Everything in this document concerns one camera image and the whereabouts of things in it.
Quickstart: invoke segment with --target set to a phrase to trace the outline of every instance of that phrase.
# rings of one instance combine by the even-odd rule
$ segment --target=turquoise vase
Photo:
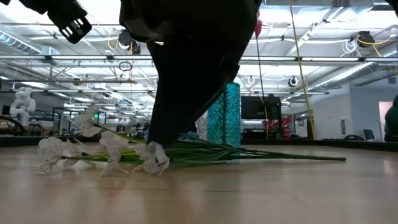
[[[207,112],[209,142],[241,145],[241,87],[229,83]]]

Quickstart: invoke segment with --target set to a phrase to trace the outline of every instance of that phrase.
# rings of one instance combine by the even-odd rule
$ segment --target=ceiling
[[[78,44],[70,44],[59,33],[58,29],[48,19],[47,15],[40,15],[25,8],[19,1],[11,1],[9,6],[0,4],[0,30],[18,38],[29,45],[42,49],[51,47],[60,55],[129,55],[130,52],[118,47],[116,39],[123,27],[118,25],[120,1],[110,0],[79,0],[88,12],[87,19],[93,25],[92,31]],[[372,47],[361,48],[349,42],[351,37],[356,38],[359,31],[370,31],[377,44],[376,48],[382,52],[389,45],[396,43],[395,29],[398,28],[398,18],[394,11],[368,11],[356,14],[355,11],[345,10],[336,17],[323,19],[331,12],[329,7],[297,7],[295,8],[295,25],[299,41],[300,55],[304,57],[378,57]],[[244,53],[244,56],[297,56],[294,43],[294,30],[290,12],[281,8],[261,7],[260,19],[262,32],[256,42],[253,37]],[[141,45],[141,55],[149,55],[145,44]],[[0,43],[0,54],[22,55],[20,50]],[[14,70],[2,73],[4,78],[13,80],[109,80],[98,83],[44,83],[38,89],[49,90],[87,90],[100,88],[103,90],[125,90],[125,92],[111,93],[105,97],[101,93],[74,93],[63,92],[55,95],[64,98],[66,102],[86,103],[90,100],[102,103],[131,103],[133,108],[144,116],[150,116],[157,87],[157,70],[151,60],[129,60],[127,66],[132,66],[130,71],[122,71],[119,64],[123,60],[107,62],[105,60],[63,60],[58,65],[43,63],[38,60],[0,60],[0,71],[3,69]],[[241,63],[235,82],[241,85],[242,92],[260,91],[262,76],[264,91],[300,91],[300,88],[288,86],[292,77],[300,77],[300,68],[297,63]],[[305,63],[302,72],[307,84],[334,74],[345,65],[336,63]],[[374,78],[375,73],[368,72],[361,80]],[[382,86],[383,80],[371,85],[377,88]]]

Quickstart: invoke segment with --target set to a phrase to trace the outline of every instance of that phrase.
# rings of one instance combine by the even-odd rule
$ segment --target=wooden floor
[[[266,149],[348,160],[257,161],[162,176],[116,171],[111,177],[79,162],[36,176],[35,147],[0,148],[0,223],[398,223],[398,154]]]

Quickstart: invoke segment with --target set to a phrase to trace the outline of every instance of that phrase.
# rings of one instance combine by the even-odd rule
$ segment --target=white mannequin
[[[29,112],[34,112],[36,110],[36,101],[30,98],[32,94],[32,88],[19,88],[19,91],[15,94],[15,100],[10,108],[10,115],[12,118],[15,118],[17,115],[19,116],[21,125],[28,126],[29,125]]]

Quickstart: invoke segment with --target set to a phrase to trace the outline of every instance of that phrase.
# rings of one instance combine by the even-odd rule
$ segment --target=white statue
[[[30,98],[32,92],[33,89],[29,87],[19,88],[19,91],[15,94],[15,100],[10,108],[11,117],[15,118],[19,115],[19,121],[23,126],[29,125],[29,113],[36,110],[36,101]]]

